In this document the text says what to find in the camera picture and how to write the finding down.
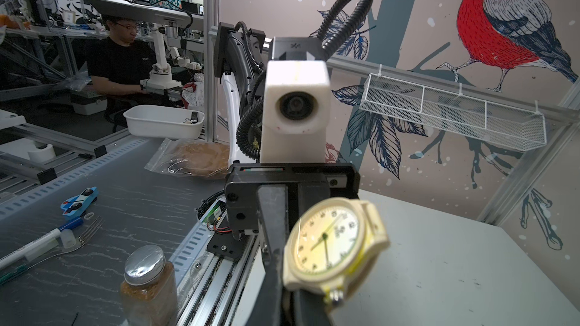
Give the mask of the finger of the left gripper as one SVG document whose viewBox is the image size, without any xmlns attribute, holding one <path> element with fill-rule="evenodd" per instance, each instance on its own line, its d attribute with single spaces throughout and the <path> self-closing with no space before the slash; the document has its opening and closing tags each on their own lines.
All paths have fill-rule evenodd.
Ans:
<svg viewBox="0 0 580 326">
<path fill-rule="evenodd" d="M 292 325 L 332 326 L 322 295 L 298 290 L 291 293 Z"/>
<path fill-rule="evenodd" d="M 288 189 L 285 185 L 258 188 L 259 220 L 266 248 L 264 280 L 247 325 L 279 325 L 282 321 L 284 248 L 288 235 Z"/>
</svg>

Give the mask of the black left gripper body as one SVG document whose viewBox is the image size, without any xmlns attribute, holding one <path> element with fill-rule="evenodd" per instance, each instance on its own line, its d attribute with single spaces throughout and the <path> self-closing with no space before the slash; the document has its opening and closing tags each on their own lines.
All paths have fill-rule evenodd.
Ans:
<svg viewBox="0 0 580 326">
<path fill-rule="evenodd" d="M 235 163 L 224 188 L 232 235 L 239 240 L 257 233 L 268 247 L 283 247 L 300 216 L 326 199 L 357 199 L 359 182 L 346 163 Z"/>
</svg>

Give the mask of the cream strap analog watch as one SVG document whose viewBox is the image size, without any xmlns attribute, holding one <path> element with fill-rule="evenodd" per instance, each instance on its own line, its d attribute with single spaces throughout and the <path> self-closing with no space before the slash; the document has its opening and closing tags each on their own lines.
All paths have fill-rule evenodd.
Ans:
<svg viewBox="0 0 580 326">
<path fill-rule="evenodd" d="M 293 226 L 284 248 L 282 281 L 288 291 L 323 296 L 335 308 L 351 297 L 390 240 L 377 207 L 359 199 L 316 203 Z"/>
</svg>

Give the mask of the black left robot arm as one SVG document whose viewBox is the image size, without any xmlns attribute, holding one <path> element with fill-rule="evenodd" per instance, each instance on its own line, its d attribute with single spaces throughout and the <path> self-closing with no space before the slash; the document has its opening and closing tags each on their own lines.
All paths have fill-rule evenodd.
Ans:
<svg viewBox="0 0 580 326">
<path fill-rule="evenodd" d="M 261 60 L 265 36 L 243 22 L 222 23 L 214 48 L 214 72 L 227 95 L 230 158 L 226 177 L 226 207 L 235 239 L 250 232 L 264 236 L 265 278 L 250 325 L 328 325 L 321 297 L 309 291 L 287 291 L 282 283 L 282 243 L 298 218 L 318 201 L 331 196 L 356 197 L 359 175 L 350 165 L 309 160 L 306 152 L 323 149 L 318 141 L 296 140 L 289 159 L 260 160 L 261 127 L 268 70 Z"/>
</svg>

